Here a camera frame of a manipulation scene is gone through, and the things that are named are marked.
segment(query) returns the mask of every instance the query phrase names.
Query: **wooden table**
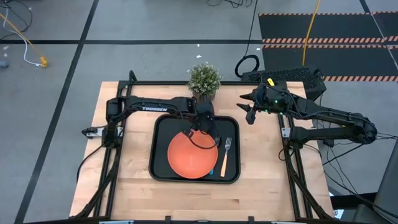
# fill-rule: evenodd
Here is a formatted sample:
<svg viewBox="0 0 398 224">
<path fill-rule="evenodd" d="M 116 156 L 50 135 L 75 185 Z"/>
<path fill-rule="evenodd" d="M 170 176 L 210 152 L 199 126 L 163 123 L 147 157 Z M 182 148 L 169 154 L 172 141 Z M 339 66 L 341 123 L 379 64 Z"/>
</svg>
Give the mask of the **wooden table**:
<svg viewBox="0 0 398 224">
<path fill-rule="evenodd" d="M 95 109 L 93 126 L 106 124 L 106 100 L 116 96 L 117 82 L 103 82 Z M 221 86 L 213 102 L 215 113 L 231 116 L 239 123 L 241 175 L 233 184 L 188 184 L 159 182 L 148 172 L 149 154 L 155 120 L 162 113 L 133 113 L 126 123 L 119 166 L 112 219 L 115 220 L 294 220 L 285 162 L 278 159 L 282 149 L 277 115 L 258 113 L 254 125 L 248 125 L 246 113 L 236 103 L 250 103 L 239 95 L 250 93 L 255 86 Z M 305 97 L 302 83 L 288 83 L 292 93 Z M 133 86 L 132 94 L 148 98 L 191 96 L 186 86 Z M 295 121 L 296 126 L 310 128 L 311 121 Z M 88 140 L 85 156 L 101 144 L 99 138 Z M 317 147 L 316 142 L 309 145 Z M 98 187 L 104 149 L 90 158 L 80 172 L 70 215 L 77 214 Z M 309 191 L 329 214 L 333 214 L 318 152 L 301 150 Z M 104 194 L 104 213 L 108 193 Z M 299 194 L 302 217 L 305 212 Z"/>
</svg>

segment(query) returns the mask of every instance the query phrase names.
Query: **black tray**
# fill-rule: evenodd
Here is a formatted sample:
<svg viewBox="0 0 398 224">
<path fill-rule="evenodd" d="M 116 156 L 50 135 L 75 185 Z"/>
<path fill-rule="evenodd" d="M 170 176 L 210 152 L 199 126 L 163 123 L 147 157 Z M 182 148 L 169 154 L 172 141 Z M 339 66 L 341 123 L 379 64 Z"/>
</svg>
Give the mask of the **black tray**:
<svg viewBox="0 0 398 224">
<path fill-rule="evenodd" d="M 241 173 L 239 150 L 239 125 L 229 116 L 216 116 L 215 122 L 220 129 L 221 143 L 218 147 L 218 158 L 213 175 L 206 175 L 199 179 L 186 179 L 176 174 L 167 159 L 167 149 L 170 141 L 182 128 L 189 128 L 192 124 L 186 120 L 175 119 L 171 115 L 162 115 L 155 122 L 154 138 L 149 158 L 149 173 L 155 180 L 198 182 L 211 184 L 232 184 Z M 232 138 L 231 148 L 228 151 L 228 160 L 224 177 L 220 177 L 221 166 L 225 155 L 225 139 Z"/>
</svg>

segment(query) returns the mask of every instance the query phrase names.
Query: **fork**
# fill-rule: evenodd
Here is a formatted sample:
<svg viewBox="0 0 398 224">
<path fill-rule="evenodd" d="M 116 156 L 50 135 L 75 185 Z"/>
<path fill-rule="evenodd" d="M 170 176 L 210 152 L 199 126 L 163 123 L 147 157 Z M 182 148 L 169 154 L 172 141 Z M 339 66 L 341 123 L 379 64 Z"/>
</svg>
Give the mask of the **fork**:
<svg viewBox="0 0 398 224">
<path fill-rule="evenodd" d="M 225 156 L 223 161 L 223 166 L 221 168 L 221 177 L 225 176 L 226 160 L 228 158 L 228 150 L 231 148 L 232 138 L 228 137 L 225 141 Z"/>
</svg>

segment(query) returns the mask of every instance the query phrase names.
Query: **black metal frame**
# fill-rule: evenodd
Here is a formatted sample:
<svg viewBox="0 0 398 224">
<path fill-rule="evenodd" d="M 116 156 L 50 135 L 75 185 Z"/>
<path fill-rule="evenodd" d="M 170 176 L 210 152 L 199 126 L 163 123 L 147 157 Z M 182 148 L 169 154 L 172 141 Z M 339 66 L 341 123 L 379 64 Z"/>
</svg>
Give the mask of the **black metal frame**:
<svg viewBox="0 0 398 224">
<path fill-rule="evenodd" d="M 186 81 L 137 81 L 137 78 L 134 74 L 134 72 L 130 71 L 129 73 L 129 80 L 128 81 L 119 81 L 118 84 L 118 90 L 116 93 L 116 96 L 122 96 L 123 90 L 126 88 L 126 94 L 127 95 L 131 95 L 132 92 L 132 88 L 134 85 L 186 85 L 187 82 Z M 255 82 L 241 82 L 241 81 L 227 81 L 227 82 L 221 82 L 222 85 L 250 85 L 250 86 L 257 86 L 258 83 Z M 284 124 L 284 119 L 282 115 L 278 114 L 278 120 L 279 120 L 279 126 L 280 126 L 280 131 L 282 128 L 285 127 Z M 294 126 L 294 121 L 291 117 L 288 117 L 289 120 L 289 126 L 293 127 Z M 123 129 L 125 128 L 126 125 L 126 121 L 123 121 L 121 126 L 123 127 Z M 290 158 L 289 155 L 289 147 L 287 145 L 287 142 L 284 141 L 284 139 L 282 138 L 282 144 L 284 147 L 284 155 L 285 155 L 285 163 L 286 166 L 288 168 L 289 164 L 292 163 L 292 160 Z M 110 162 L 110 157 L 111 157 L 111 151 L 112 150 L 116 150 L 115 156 L 114 156 L 114 163 L 117 162 L 117 164 L 119 164 L 120 158 L 121 158 L 121 150 L 122 150 L 122 146 L 123 146 L 123 139 L 122 139 L 122 144 L 117 147 L 116 149 L 111 149 L 111 148 L 107 148 L 106 152 L 105 152 L 105 156 L 104 156 L 104 162 L 103 162 L 103 166 L 102 166 L 102 170 L 101 170 L 101 177 L 99 180 L 99 184 L 101 185 L 104 180 L 105 177 L 107 175 L 108 172 L 108 167 L 109 167 L 109 162 Z M 301 155 L 300 155 L 300 151 L 299 150 L 294 150 L 294 155 L 295 155 L 295 160 L 297 163 L 297 172 L 298 175 L 300 177 L 300 180 L 302 181 L 302 183 L 304 183 L 304 186 L 306 186 L 305 183 L 305 175 L 304 175 L 304 169 L 303 169 L 303 165 L 302 165 L 302 160 L 301 160 Z M 106 204 L 106 212 L 105 212 L 105 216 L 100 216 L 100 208 L 101 208 L 101 203 L 102 203 L 102 197 L 100 197 L 100 199 L 97 201 L 97 203 L 95 204 L 94 207 L 94 212 L 93 212 L 93 217 L 85 217 L 85 218 L 73 218 L 71 217 L 69 220 L 55 220 L 55 221 L 49 221 L 49 222 L 45 222 L 48 224 L 51 223 L 98 223 L 98 222 L 103 222 L 103 221 L 110 221 L 111 220 L 111 213 L 112 213 L 112 208 L 113 208 L 113 201 L 114 201 L 114 194 L 115 194 L 115 190 L 116 190 L 116 181 L 118 179 L 118 169 L 114 175 L 114 177 L 112 178 L 111 182 L 110 182 L 110 187 L 109 187 L 109 194 L 108 194 L 108 201 Z M 312 216 L 312 209 L 311 206 L 309 204 L 309 202 L 305 199 L 305 197 L 303 198 L 304 200 L 304 205 L 305 205 L 305 214 L 306 214 L 306 218 L 302 218 L 300 216 L 300 207 L 299 207 L 299 200 L 297 198 L 297 191 L 296 191 L 296 184 L 293 180 L 293 178 L 291 176 L 288 175 L 288 181 L 289 181 L 289 187 L 290 187 L 290 195 L 292 198 L 292 205 L 293 205 L 293 211 L 294 211 L 294 217 L 295 217 L 295 221 L 296 222 L 306 222 L 306 223 L 351 223 L 351 222 L 341 222 L 341 221 L 337 221 L 337 220 L 319 220 L 319 219 L 313 219 Z M 201 223 L 201 222 L 211 222 L 211 223 L 235 223 L 235 224 L 239 224 L 239 223 L 244 223 L 244 224 L 254 224 L 254 223 L 273 223 L 273 222 L 257 222 L 254 221 L 254 217 L 248 217 L 248 221 L 236 221 L 236 222 L 214 222 L 214 221 L 193 221 L 194 223 Z M 192 221 L 171 221 L 171 217 L 170 216 L 166 216 L 164 221 L 150 221 L 150 220 L 134 220 L 134 223 L 193 223 Z"/>
</svg>

